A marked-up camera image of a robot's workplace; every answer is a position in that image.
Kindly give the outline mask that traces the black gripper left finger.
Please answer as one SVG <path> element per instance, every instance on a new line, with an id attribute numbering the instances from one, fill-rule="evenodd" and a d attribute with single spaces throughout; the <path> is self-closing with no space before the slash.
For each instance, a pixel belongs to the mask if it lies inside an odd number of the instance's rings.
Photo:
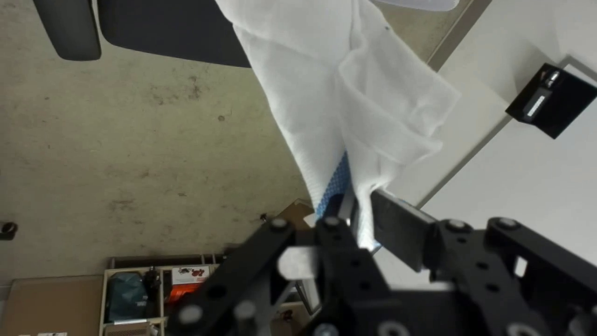
<path id="1" fill-rule="evenodd" d="M 322 294 L 367 294 L 373 290 L 371 256 L 360 249 L 350 228 L 337 217 L 315 225 L 319 247 L 319 279 Z"/>

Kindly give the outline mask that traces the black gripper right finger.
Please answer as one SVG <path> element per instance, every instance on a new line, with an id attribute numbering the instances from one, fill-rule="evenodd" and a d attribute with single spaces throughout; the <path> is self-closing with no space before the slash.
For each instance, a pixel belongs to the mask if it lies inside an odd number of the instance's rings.
<path id="1" fill-rule="evenodd" d="M 375 240 L 397 260 L 419 273 L 425 268 L 425 243 L 434 219 L 386 193 L 373 193 L 371 208 Z"/>

